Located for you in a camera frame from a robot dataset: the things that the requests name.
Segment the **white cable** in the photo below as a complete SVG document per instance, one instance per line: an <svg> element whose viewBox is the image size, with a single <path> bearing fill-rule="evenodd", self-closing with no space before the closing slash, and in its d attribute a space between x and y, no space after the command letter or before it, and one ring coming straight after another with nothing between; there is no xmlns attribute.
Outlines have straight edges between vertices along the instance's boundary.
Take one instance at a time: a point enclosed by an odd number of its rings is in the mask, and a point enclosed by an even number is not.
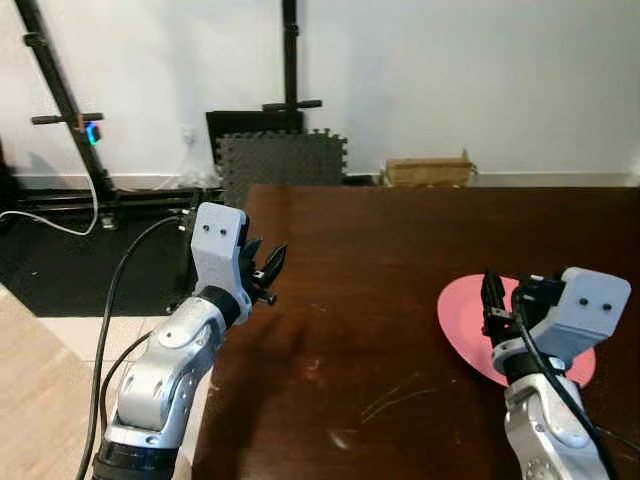
<svg viewBox="0 0 640 480"><path fill-rule="evenodd" d="M93 220L91 220L91 223L89 224L89 226L84 232L71 230L70 228L63 227L61 225L53 223L52 221L47 220L46 218L39 217L38 215L34 215L33 213L20 212L18 210L7 210L6 212L0 213L0 220L2 219L2 217L5 217L7 215L19 215L21 217L28 217L28 218L31 218L32 220L36 220L38 222L44 223L45 225L55 228L56 230L60 230L61 232L70 233L71 235L78 235L80 237L85 237L91 233L91 231L93 230L93 227L95 227L96 223L98 222L98 195L96 194L96 187L93 185L93 181L91 180L91 177L89 176L88 173L87 173L87 180L89 181L89 189L91 190L91 199L93 200Z"/></svg>
<svg viewBox="0 0 640 480"><path fill-rule="evenodd" d="M184 158L182 159L182 161L180 162L180 164L178 165L178 171L177 173L171 175L169 178L166 178L165 180L162 181L162 183L160 185L156 185L155 187L153 187L151 190L160 190L161 188L164 188L167 186L167 184L172 181L175 180L176 178L178 178L181 173L182 173L182 167L184 167L184 165L187 163L187 160L189 160L189 154L191 153L191 148L193 147L193 143L188 143L187 144L187 151L184 154Z"/></svg>
<svg viewBox="0 0 640 480"><path fill-rule="evenodd" d="M193 143L194 142L187 144L187 151L184 154L184 158L178 164L177 172L174 173L173 175L171 175L170 177L165 178L159 185L156 185L155 187L152 187L152 188L122 188L122 187L120 187L119 190L122 190L123 192L137 192L137 191L140 191L140 190L154 190L155 191L155 190L161 190L162 188L166 187L169 182L171 182L172 180L175 180L176 178L179 178L179 177L182 176L182 168L187 163L187 160L189 160L189 154L191 153L191 148L193 147Z"/></svg>

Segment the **white wall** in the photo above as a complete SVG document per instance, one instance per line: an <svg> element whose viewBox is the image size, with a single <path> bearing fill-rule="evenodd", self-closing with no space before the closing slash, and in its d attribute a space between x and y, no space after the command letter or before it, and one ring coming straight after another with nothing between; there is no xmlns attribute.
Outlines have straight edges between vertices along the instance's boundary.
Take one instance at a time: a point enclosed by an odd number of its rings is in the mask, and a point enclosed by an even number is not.
<svg viewBox="0 0 640 480"><path fill-rule="evenodd" d="M171 174L181 126L211 171L203 113L282 98L279 0L46 0L112 174ZM640 162L637 0L299 0L310 127L347 136L352 172L458 154L485 172L627 173ZM12 1L0 2L0 135L21 173L80 173Z"/></svg>

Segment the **pink plate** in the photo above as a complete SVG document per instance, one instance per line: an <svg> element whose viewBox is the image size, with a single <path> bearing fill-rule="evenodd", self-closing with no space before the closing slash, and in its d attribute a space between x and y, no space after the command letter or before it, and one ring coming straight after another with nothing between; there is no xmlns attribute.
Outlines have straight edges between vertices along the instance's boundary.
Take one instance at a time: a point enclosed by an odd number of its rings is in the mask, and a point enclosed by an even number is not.
<svg viewBox="0 0 640 480"><path fill-rule="evenodd" d="M505 305L511 309L511 292L518 282L504 277L502 281L507 292ZM453 348L469 365L485 377L506 386L506 377L493 368L491 341L482 335L481 287L482 275L467 275L447 285L438 298L438 320ZM595 369L596 354L590 349L574 360L568 377L585 386Z"/></svg>

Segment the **dark brown tabletop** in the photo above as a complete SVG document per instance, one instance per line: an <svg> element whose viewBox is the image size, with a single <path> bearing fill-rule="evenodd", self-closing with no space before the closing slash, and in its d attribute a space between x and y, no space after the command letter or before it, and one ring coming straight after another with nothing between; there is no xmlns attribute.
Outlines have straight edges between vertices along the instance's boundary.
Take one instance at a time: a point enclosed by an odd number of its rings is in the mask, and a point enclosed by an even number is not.
<svg viewBox="0 0 640 480"><path fill-rule="evenodd" d="M593 421L640 441L637 189L258 187L248 211L263 250L287 242L289 256L277 305L221 351L196 479L520 478L503 387L457 355L436 314L450 281L488 266L631 283L583 395ZM608 444L621 478L640 478L638 457Z"/></svg>

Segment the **scratch on table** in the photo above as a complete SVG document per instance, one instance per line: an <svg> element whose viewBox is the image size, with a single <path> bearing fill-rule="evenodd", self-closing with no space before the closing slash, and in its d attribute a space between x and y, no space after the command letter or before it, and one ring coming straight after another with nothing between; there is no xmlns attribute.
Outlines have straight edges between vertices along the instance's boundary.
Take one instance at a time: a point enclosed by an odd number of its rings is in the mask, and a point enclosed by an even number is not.
<svg viewBox="0 0 640 480"><path fill-rule="evenodd" d="M344 430L327 430L327 434L329 434L331 442L341 450L349 450L349 444L344 440L344 438L336 433L338 431Z"/></svg>
<svg viewBox="0 0 640 480"><path fill-rule="evenodd" d="M311 365L307 367L307 371L315 372L320 366L320 359L316 358Z"/></svg>
<svg viewBox="0 0 640 480"><path fill-rule="evenodd" d="M398 404L400 402L404 402L406 400L410 400L410 399L418 397L420 395L426 395L427 393L433 393L435 391L436 391L435 388L427 388L425 390L420 390L418 392L413 392L413 393L411 393L409 395L406 395L404 397L398 398L397 400L389 400L388 402L384 402L382 405L380 405L378 408L376 408L373 412L371 412L369 415L367 415L366 418L363 418L360 423L364 425L369 420L371 420L373 417L375 417L380 412L382 412L385 408L388 408L388 407L390 407L392 405L396 405L396 404Z"/></svg>
<svg viewBox="0 0 640 480"><path fill-rule="evenodd" d="M321 311L322 313L327 313L329 311L325 307L323 307L322 305L318 305L317 303L312 303L311 306L316 310Z"/></svg>
<svg viewBox="0 0 640 480"><path fill-rule="evenodd" d="M616 457L624 458L625 460L630 460L633 463L638 463L638 457L632 457L631 455L627 455L626 453L620 453L616 455Z"/></svg>
<svg viewBox="0 0 640 480"><path fill-rule="evenodd" d="M360 412L360 416L364 417L365 415L367 415L369 411L371 411L373 408L375 408L381 402L383 402L384 400L389 398L391 395L396 393L398 390L400 390L400 388L402 388L404 385L406 385L407 383L409 383L411 380L413 380L415 377L419 375L420 375L419 370L416 370L415 372L413 372L411 375L409 375L407 378L405 378L403 381L401 381L398 385L393 387L387 393L384 393L383 395L375 399L373 402L371 402L364 410L362 410L362 412Z"/></svg>
<svg viewBox="0 0 640 480"><path fill-rule="evenodd" d="M217 386L215 383L209 385L209 391L207 392L207 398L214 397L216 395L215 392L219 392L221 388Z"/></svg>

